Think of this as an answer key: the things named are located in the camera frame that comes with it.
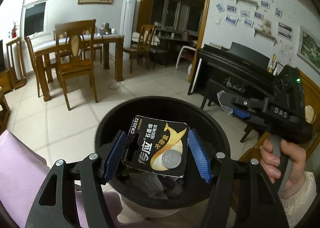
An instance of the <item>window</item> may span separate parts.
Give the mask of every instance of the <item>window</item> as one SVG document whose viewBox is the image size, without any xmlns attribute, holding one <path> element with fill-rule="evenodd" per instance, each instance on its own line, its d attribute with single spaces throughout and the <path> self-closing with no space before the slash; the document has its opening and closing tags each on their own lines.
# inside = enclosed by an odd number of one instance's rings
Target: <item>window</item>
<svg viewBox="0 0 320 228">
<path fill-rule="evenodd" d="M 187 23 L 185 30 L 188 30 L 191 35 L 198 35 L 203 10 L 188 7 Z"/>
<path fill-rule="evenodd" d="M 153 0 L 150 24 L 159 22 L 176 29 L 179 9 L 179 0 Z"/>
<path fill-rule="evenodd" d="M 41 36 L 45 28 L 45 6 L 48 0 L 24 0 L 21 13 L 22 37 Z"/>
</svg>

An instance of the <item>teddy bear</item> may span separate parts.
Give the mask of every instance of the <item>teddy bear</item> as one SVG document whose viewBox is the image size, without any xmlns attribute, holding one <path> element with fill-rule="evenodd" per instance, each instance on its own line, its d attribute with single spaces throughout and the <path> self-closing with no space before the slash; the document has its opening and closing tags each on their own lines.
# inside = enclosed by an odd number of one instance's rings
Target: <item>teddy bear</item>
<svg viewBox="0 0 320 228">
<path fill-rule="evenodd" d="M 262 25 L 260 25 L 260 29 L 261 29 L 261 31 L 262 32 L 265 32 L 265 33 L 267 33 L 267 34 L 269 34 L 269 35 L 271 35 L 271 30 L 270 30 L 270 28 L 271 28 L 271 22 L 269 21 L 269 20 L 267 20 L 267 19 L 263 19 L 262 20 Z"/>
</svg>

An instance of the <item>piano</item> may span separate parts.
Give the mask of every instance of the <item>piano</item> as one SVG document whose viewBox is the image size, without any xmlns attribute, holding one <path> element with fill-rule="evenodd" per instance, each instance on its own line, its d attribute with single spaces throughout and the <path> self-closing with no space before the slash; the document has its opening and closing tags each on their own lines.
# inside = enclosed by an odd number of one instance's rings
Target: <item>piano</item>
<svg viewBox="0 0 320 228">
<path fill-rule="evenodd" d="M 268 64 L 268 57 L 237 43 L 232 43 L 229 50 L 204 45 L 197 53 L 188 95 L 197 92 L 205 96 L 210 89 L 212 101 L 217 104 L 215 94 L 221 90 L 246 98 L 272 97 L 271 83 L 274 76 L 267 71 Z M 242 83 L 243 89 L 228 87 L 226 82 L 230 79 Z"/>
</svg>

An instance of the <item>hand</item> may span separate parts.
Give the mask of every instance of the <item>hand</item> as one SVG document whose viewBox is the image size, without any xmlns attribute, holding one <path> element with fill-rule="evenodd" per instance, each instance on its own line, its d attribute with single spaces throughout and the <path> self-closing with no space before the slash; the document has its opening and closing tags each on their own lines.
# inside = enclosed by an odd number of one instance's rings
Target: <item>hand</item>
<svg viewBox="0 0 320 228">
<path fill-rule="evenodd" d="M 305 183 L 306 176 L 304 174 L 304 167 L 306 164 L 306 151 L 297 144 L 289 143 L 285 140 L 281 141 L 281 151 L 289 156 L 293 161 L 292 170 L 282 194 L 283 199 L 288 199 L 302 188 Z M 273 145 L 266 139 L 261 148 L 262 160 L 261 165 L 271 182 L 274 184 L 275 179 L 280 178 L 281 172 L 276 167 L 280 164 L 280 159 L 272 154 Z"/>
</svg>

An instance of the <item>gray handle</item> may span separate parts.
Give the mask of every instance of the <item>gray handle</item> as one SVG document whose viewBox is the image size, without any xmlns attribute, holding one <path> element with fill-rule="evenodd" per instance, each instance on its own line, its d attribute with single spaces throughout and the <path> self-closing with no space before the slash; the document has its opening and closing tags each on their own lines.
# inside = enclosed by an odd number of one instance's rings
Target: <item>gray handle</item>
<svg viewBox="0 0 320 228">
<path fill-rule="evenodd" d="M 276 179 L 276 182 L 274 184 L 278 191 L 278 195 L 280 197 L 289 179 L 291 169 L 293 166 L 293 161 L 291 158 L 289 158 L 287 155 L 281 152 L 281 148 L 280 148 L 280 142 L 282 140 L 281 137 L 277 135 L 270 135 L 269 140 L 273 145 L 272 153 L 280 158 L 280 165 L 278 169 L 281 171 L 281 177 L 279 179 Z"/>
</svg>

